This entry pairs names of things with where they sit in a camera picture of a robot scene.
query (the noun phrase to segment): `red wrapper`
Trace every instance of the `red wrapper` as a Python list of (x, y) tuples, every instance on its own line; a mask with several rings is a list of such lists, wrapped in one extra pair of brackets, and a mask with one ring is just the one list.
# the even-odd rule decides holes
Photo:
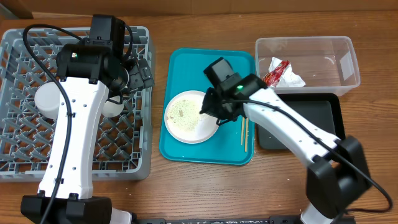
[(290, 62), (289, 61), (282, 61), (274, 71), (268, 73), (264, 78), (262, 78), (262, 81), (264, 81), (267, 86), (272, 86), (276, 87), (279, 83), (279, 80), (281, 76), (284, 74), (285, 69), (289, 66)]

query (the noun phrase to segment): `clear plastic bin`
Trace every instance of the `clear plastic bin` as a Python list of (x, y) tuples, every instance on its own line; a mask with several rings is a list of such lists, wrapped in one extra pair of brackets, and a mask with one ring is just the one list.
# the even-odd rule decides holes
[(256, 70), (263, 78), (271, 58), (291, 62), (304, 87), (274, 88), (276, 93), (334, 93), (342, 96), (361, 83), (349, 37), (277, 37), (256, 41)]

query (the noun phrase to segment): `teal tray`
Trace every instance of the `teal tray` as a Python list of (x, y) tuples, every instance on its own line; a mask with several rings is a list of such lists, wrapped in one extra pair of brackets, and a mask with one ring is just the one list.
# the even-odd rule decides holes
[(232, 50), (178, 49), (171, 55), (164, 98), (162, 129), (159, 149), (166, 159), (173, 161), (204, 162), (227, 165), (245, 165), (254, 153), (254, 123), (249, 122), (248, 151), (241, 145), (242, 117), (237, 122), (220, 126), (207, 141), (198, 144), (182, 143), (167, 131), (164, 111), (169, 101), (184, 91), (206, 92), (212, 87), (203, 70), (216, 59), (224, 57), (234, 72), (242, 77), (254, 73), (254, 59), (247, 52)]

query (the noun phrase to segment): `wooden table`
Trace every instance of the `wooden table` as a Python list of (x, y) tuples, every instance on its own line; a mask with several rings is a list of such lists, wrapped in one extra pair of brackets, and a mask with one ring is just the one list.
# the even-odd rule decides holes
[[(372, 177), (398, 203), (398, 12), (314, 12), (222, 16), (123, 17), (146, 26), (156, 46), (152, 98), (152, 169), (139, 182), (95, 182), (95, 195), (139, 218), (248, 218), (299, 214), (308, 204), (306, 171), (290, 152), (255, 147), (245, 166), (172, 162), (159, 152), (164, 93), (170, 54), (181, 47), (244, 50), (254, 56), (260, 37), (346, 35), (354, 43), (361, 86), (341, 97), (346, 133), (365, 148)], [(90, 18), (4, 21), (1, 33), (33, 23), (89, 27)], [(0, 222), (28, 223), (21, 197), (35, 194), (38, 183), (0, 184)], [(355, 207), (381, 208), (375, 189)], [(386, 214), (357, 213), (358, 223), (397, 223), (398, 209)]]

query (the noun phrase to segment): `gray dish rack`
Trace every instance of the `gray dish rack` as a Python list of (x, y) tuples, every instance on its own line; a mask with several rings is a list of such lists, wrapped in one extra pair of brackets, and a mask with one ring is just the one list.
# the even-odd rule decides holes
[[(155, 73), (155, 48), (145, 27), (131, 27), (133, 55), (148, 61)], [(88, 37), (90, 28), (66, 28)], [(38, 87), (49, 81), (22, 41), (23, 29), (4, 33), (0, 45), (0, 182), (40, 181), (51, 154), (56, 120), (40, 114), (34, 104)], [(57, 53), (73, 37), (53, 29), (31, 29), (30, 47), (55, 75)], [(130, 37), (124, 38), (124, 52)], [(93, 158), (93, 180), (141, 180), (150, 173), (152, 88), (124, 96), (123, 112), (101, 115)]]

